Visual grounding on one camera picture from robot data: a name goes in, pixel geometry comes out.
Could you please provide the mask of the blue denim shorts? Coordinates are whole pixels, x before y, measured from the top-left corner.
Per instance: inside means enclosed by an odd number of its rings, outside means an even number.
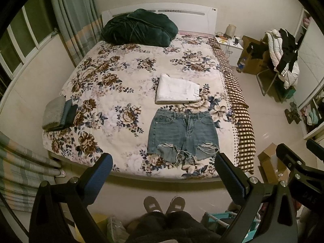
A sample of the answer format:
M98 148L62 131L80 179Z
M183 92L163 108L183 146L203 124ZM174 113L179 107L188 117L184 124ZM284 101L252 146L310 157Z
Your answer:
M151 122L147 153L174 165L192 163L219 152L215 123L209 112L158 109Z

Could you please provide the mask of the open small cardboard box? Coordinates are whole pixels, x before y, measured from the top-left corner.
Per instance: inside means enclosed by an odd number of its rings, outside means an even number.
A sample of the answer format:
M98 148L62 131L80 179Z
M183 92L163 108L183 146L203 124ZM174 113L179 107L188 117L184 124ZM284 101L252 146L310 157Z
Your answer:
M288 181L289 170L286 165L276 156L277 145L271 143L259 155L258 167L262 180L266 184L278 184L280 181Z

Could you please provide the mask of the dark slippers on floor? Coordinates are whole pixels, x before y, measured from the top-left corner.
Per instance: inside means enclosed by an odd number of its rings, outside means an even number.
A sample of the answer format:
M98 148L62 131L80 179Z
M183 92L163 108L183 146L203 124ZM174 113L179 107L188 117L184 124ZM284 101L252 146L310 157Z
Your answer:
M285 112L287 122L289 124L291 124L294 121L298 125L299 122L301 121L297 106L294 102L290 102L290 109L285 109L284 112Z

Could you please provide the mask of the yellow box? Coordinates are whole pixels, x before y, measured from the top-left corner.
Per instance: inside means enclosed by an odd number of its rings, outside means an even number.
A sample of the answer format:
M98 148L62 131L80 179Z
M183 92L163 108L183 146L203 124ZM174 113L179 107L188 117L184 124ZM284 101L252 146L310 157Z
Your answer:
M92 218L94 219L94 221L98 225L101 232L106 236L107 235L107 223L108 223L107 218L108 217L103 215L103 214L94 213L92 215ZM75 226L75 233L76 233L76 240L78 242L85 243L85 240L83 239L83 237L82 237L80 231L78 230L77 226Z

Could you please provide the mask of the teal white rack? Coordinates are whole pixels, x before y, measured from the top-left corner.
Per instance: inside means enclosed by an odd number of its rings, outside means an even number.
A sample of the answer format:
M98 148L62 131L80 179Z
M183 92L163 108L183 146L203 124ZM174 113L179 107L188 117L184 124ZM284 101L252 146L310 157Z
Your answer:
M237 214L231 211L226 210L222 213L209 213L205 212L201 223L205 226L208 230L223 235L227 228L232 224L234 219L236 218ZM259 219L260 214L256 215L256 218L253 220L243 242L249 242L253 239L256 230L261 222Z

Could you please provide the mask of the left grey slipper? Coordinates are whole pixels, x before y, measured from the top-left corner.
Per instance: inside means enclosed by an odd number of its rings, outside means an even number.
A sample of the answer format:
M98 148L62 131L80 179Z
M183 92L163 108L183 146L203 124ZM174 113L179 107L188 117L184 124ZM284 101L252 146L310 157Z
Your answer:
M152 212L162 213L163 212L158 201L153 196L147 196L144 199L143 205L144 205L144 208L147 213L152 213Z

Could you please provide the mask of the right grey slipper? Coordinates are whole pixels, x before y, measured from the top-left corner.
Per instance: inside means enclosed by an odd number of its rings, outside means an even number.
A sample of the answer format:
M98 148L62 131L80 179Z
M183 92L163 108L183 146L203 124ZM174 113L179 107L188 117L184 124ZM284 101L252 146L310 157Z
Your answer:
M183 211L185 205L186 205L185 199L181 196L176 196L171 200L169 207L166 211L166 214Z

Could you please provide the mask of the green striped curtain foreground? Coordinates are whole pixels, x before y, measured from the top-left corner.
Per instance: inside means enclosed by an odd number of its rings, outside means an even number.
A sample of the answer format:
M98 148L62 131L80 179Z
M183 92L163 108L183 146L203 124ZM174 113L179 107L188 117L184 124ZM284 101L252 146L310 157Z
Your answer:
M36 154L1 133L1 195L13 210L31 212L43 181L65 176L61 164Z

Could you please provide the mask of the floral bed blanket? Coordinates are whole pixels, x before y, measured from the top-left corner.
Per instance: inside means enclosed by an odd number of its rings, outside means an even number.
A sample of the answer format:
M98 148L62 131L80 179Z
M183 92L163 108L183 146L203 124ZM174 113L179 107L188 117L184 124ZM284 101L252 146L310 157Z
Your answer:
M43 132L44 148L84 166L107 152L113 157L114 172L129 178L217 177L211 157L174 165L147 152L150 124L159 108L182 114L208 112L220 152L238 164L238 131L217 50L215 39L191 34L178 34L166 48L99 42L61 90L77 106L73 125ZM198 84L200 100L156 104L161 74Z

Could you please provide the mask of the black striped jacket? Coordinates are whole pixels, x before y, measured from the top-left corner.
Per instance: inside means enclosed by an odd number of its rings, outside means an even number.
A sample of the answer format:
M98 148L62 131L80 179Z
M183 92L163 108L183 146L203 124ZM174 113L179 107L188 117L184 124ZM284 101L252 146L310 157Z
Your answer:
M287 71L292 71L295 63L298 61L298 44L295 37L285 29L280 29L279 33L282 38L281 49L283 54L276 66L277 72L281 76L285 76Z

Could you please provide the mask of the folded white pants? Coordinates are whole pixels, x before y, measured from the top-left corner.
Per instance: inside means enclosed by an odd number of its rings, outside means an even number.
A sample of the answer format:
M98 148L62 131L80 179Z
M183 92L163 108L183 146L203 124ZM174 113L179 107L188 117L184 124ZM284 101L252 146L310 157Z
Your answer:
M201 100L200 86L194 82L161 74L155 97L156 104L188 104Z

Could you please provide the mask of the plastic water bottle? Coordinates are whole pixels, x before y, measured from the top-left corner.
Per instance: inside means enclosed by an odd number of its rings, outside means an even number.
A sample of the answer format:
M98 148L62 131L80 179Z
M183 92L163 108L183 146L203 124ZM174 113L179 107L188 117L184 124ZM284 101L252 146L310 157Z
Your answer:
M238 72L241 72L241 71L244 69L244 67L245 67L245 65L246 65L246 62L247 62L247 58L242 58L242 59L239 61L238 65L237 65L237 71L238 71Z

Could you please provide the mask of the dark green bundled blanket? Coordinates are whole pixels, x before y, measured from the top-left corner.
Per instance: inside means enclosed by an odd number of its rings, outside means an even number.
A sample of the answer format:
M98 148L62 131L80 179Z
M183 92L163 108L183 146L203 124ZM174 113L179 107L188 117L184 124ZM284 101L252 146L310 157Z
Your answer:
M168 47L178 34L178 27L165 14L145 9L110 19L102 30L102 39L120 46L130 43Z

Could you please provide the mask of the green striped window curtain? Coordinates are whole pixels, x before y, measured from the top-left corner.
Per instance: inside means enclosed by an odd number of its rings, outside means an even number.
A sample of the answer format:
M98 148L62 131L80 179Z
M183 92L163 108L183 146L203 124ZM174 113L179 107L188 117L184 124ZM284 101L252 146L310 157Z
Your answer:
M102 20L94 0L51 0L56 22L75 65L100 40Z

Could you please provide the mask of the white bed headboard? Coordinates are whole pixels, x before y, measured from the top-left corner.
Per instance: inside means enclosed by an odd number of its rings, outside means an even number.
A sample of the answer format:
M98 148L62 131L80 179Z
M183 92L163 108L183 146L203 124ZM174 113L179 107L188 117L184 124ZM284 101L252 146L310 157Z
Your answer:
M102 23L105 25L113 17L133 12L136 9L165 14L180 31L215 34L217 9L187 3L143 3L114 8L101 13Z

